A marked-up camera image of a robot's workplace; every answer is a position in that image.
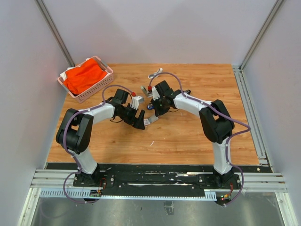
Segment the grey white stapler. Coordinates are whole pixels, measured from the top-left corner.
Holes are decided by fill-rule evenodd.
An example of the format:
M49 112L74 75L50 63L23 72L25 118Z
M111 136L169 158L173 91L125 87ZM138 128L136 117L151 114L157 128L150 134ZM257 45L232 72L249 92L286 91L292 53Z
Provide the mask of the grey white stapler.
M152 90L148 91L148 89L143 85L141 86L141 90L147 98L151 98L153 96Z

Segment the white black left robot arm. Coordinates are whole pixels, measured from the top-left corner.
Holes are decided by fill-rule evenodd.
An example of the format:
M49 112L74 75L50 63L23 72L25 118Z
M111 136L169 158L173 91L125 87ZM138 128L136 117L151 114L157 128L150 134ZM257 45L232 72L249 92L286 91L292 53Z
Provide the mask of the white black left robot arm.
M138 107L143 101L142 96L117 89L113 97L99 105L84 110L70 108L66 111L55 139L77 163L77 178L83 179L82 183L96 186L101 180L99 164L88 148L93 125L119 117L124 123L144 130L145 111L142 110L136 117Z

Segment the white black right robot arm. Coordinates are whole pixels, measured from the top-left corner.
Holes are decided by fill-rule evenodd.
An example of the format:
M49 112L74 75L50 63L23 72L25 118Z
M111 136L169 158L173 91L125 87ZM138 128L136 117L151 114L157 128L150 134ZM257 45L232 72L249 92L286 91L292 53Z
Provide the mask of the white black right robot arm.
M204 101L195 98L181 89L174 91L166 81L155 86L149 85L147 91L152 94L151 104L157 117L171 108L184 110L200 118L205 137L212 143L214 152L213 183L224 188L234 175L230 164L230 141L234 123L221 100Z

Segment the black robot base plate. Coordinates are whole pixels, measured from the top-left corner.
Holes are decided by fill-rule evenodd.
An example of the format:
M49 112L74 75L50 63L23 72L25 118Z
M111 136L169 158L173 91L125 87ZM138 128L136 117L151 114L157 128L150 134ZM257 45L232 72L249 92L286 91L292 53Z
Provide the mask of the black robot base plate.
M76 164L49 163L45 184L61 188L64 193L70 189L92 189L99 195L104 191L119 190L170 194L182 189L196 189L221 193L222 200L231 199L234 192L242 191L246 185L246 174L238 169L233 169L234 175L226 185L218 187L214 184L212 166L99 164L99 168L100 183L92 186L77 178Z

